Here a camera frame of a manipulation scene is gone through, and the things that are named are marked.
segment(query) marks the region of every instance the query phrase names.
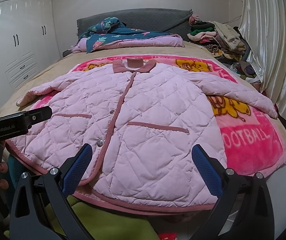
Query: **red object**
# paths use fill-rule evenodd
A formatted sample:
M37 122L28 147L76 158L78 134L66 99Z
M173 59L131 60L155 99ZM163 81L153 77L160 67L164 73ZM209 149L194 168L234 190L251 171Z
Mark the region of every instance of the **red object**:
M160 240L178 240L176 233L158 234Z

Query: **gray headboard cover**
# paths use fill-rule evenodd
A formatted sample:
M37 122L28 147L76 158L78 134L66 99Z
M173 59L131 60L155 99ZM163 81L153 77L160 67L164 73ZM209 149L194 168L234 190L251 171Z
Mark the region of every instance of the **gray headboard cover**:
M191 27L188 20L192 14L192 10L182 11L162 8L129 9L101 13L78 19L76 21L77 35L80 36L86 32L90 26L97 24L107 17L117 17L121 22L126 23L127 28L176 33L180 35L183 40L189 41L187 34L190 32Z

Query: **white curtain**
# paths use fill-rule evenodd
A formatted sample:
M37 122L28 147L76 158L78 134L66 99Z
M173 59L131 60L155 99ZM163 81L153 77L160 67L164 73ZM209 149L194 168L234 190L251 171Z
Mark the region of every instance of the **white curtain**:
M286 119L286 0L244 0L239 30L252 49L247 61L261 91Z

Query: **blue gripper pad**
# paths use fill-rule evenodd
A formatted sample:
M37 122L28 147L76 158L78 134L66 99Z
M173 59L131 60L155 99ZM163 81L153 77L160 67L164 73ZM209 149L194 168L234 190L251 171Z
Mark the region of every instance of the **blue gripper pad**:
M192 148L192 160L210 193L219 198L223 194L222 179L198 145Z
M76 187L80 183L83 174L92 160L92 154L91 145L87 145L64 176L62 193L65 198L75 192Z

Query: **finger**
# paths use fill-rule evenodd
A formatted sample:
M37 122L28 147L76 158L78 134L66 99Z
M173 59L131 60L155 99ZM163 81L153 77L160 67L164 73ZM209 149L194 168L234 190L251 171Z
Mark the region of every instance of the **finger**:
M9 183L5 179L0 179L0 189L8 189Z
M0 172L7 173L8 172L8 165L5 162L0 163Z

